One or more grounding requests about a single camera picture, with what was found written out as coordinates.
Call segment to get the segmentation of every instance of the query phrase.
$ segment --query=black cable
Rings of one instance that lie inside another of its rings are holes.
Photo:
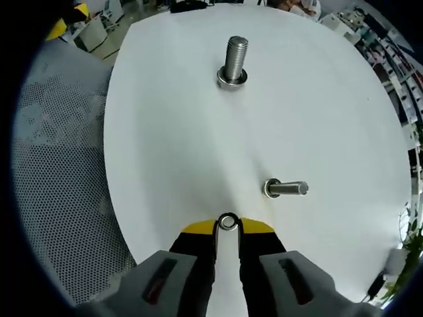
[[[112,53],[110,53],[110,54],[108,54],[108,55],[104,56],[104,57],[103,57],[103,60],[104,60],[104,59],[106,59],[107,57],[109,57],[109,56],[111,56],[111,55],[115,54],[115,53],[116,53],[116,52],[118,52],[119,50],[120,50],[120,48],[118,48],[116,51],[113,51]]]
[[[376,279],[370,285],[370,288],[367,290],[367,295],[369,297],[369,300],[373,300],[376,297],[378,292],[384,286],[385,281],[386,281],[385,275],[383,274],[383,272],[379,273],[379,275],[376,277]]]
[[[361,302],[365,301],[368,298],[369,295],[366,295]]]

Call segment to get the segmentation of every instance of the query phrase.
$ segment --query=threaded bolt shaft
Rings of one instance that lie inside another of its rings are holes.
[[[309,191],[309,186],[306,182],[270,184],[268,191],[274,195],[305,195]]]
[[[246,38],[232,36],[229,39],[225,60],[225,76],[227,79],[234,81],[241,76],[248,46],[249,41]]]

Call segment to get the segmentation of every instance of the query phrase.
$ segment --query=desk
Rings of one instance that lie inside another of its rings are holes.
[[[233,35],[249,40],[249,79],[227,92],[216,72]],[[410,200],[390,104],[354,46],[290,13],[222,4],[133,24],[110,80],[104,155],[136,262],[187,224],[232,211],[273,226],[361,300]],[[260,187],[271,177],[304,180],[309,193],[269,200]],[[223,232],[209,316],[247,315],[238,268],[237,234]]]

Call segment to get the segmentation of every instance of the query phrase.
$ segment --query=chair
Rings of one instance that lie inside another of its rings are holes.
[[[46,42],[22,86],[12,176],[22,227],[70,304],[101,299],[135,266],[114,216],[103,155],[111,67]]]

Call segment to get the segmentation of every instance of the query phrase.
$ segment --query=person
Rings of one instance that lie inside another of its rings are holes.
[[[268,0],[267,6],[317,21],[321,15],[319,0]]]

